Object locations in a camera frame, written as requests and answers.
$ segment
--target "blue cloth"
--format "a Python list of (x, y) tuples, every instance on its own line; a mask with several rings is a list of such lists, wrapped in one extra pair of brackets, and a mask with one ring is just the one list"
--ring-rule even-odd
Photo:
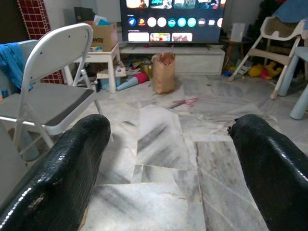
[(308, 29), (308, 0), (287, 0), (273, 14), (284, 23), (299, 23), (306, 19), (305, 30)]
[(24, 58), (18, 43), (0, 45), (0, 68), (12, 83), (21, 89), (23, 81)]

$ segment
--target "white folding chair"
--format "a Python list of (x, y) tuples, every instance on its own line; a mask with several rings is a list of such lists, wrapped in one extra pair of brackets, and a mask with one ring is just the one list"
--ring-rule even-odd
[[(274, 61), (277, 61), (281, 64), (284, 65), (284, 68), (282, 70), (282, 73), (280, 74), (279, 80), (276, 84), (275, 90), (273, 93), (270, 95), (270, 98), (275, 100), (278, 97), (278, 91), (281, 86), (283, 77), (285, 75), (285, 72), (288, 68), (288, 65), (291, 61), (291, 58), (294, 55), (295, 49), (298, 46), (301, 37), (303, 39), (308, 38), (308, 31), (304, 30), (305, 28), (305, 20), (302, 20), (298, 24), (285, 24), (281, 22), (278, 18), (276, 17), (267, 17), (260, 29), (261, 35), (260, 37), (256, 40), (252, 48), (249, 50), (248, 54), (245, 56), (245, 58), (242, 60), (241, 64), (237, 67), (233, 75), (229, 78), (229, 81), (234, 81), (235, 76), (237, 75), (238, 71), (241, 69), (241, 67), (245, 64), (247, 59), (252, 56), (258, 56), (258, 57), (264, 57), (265, 63), (267, 62), (267, 59), (271, 59)], [(262, 51), (259, 49), (256, 49), (257, 45), (259, 42), (263, 39), (267, 38), (267, 50)], [(270, 41), (271, 40), (278, 40), (278, 41), (289, 41), (293, 38), (296, 38), (293, 44), (293, 47), (291, 49), (291, 52), (289, 55), (282, 55), (282, 54), (276, 54), (268, 51), (268, 48), (270, 47)]]
[[(102, 114), (98, 94), (91, 89), (88, 77), (80, 77), (92, 38), (92, 28), (81, 23), (51, 31), (37, 42), (25, 64), (21, 93), (0, 102), (0, 120), (6, 126), (15, 127), (13, 142), (16, 147), (22, 128), (38, 131), (51, 148), (50, 136), (63, 133), (92, 102)], [(72, 86), (33, 84), (78, 58), (82, 60)], [(88, 88), (77, 87), (81, 80)]]

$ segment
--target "tv stand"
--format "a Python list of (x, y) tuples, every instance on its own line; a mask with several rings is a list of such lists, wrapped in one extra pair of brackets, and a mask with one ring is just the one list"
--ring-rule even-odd
[(161, 52), (173, 52), (176, 55), (176, 73), (190, 75), (220, 75), (225, 52), (208, 46), (149, 46), (128, 44), (120, 50), (121, 54), (154, 55)]

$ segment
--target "brown paper bag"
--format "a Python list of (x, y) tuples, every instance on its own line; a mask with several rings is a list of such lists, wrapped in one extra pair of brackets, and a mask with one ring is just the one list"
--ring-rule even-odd
[(175, 89), (175, 55), (161, 53), (152, 58), (153, 87), (157, 94), (171, 93)]

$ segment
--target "television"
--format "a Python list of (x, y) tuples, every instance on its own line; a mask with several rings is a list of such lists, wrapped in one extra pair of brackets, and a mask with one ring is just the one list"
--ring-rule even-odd
[(123, 40), (217, 43), (226, 0), (120, 0)]

